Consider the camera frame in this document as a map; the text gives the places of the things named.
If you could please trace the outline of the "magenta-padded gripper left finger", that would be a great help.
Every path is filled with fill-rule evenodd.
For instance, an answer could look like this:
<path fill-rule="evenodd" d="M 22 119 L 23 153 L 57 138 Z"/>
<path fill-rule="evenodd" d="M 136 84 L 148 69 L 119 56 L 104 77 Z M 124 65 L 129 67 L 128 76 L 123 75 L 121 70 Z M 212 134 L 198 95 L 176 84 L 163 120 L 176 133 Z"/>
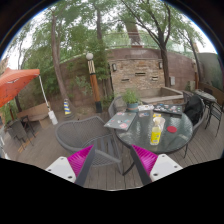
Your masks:
<path fill-rule="evenodd" d="M 59 157 L 46 168 L 46 171 L 75 183 L 78 186 L 83 186 L 94 156 L 95 149 L 90 145 L 68 158 L 63 156 Z"/>

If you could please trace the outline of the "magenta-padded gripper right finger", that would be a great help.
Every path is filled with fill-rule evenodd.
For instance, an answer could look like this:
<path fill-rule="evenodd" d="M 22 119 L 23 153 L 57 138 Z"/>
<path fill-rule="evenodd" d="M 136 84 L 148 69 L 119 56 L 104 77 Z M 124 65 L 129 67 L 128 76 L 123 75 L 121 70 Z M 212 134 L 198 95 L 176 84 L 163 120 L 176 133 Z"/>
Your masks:
<path fill-rule="evenodd" d="M 166 154 L 156 155 L 136 145 L 131 146 L 131 155 L 143 185 L 182 169 L 179 164 Z"/>

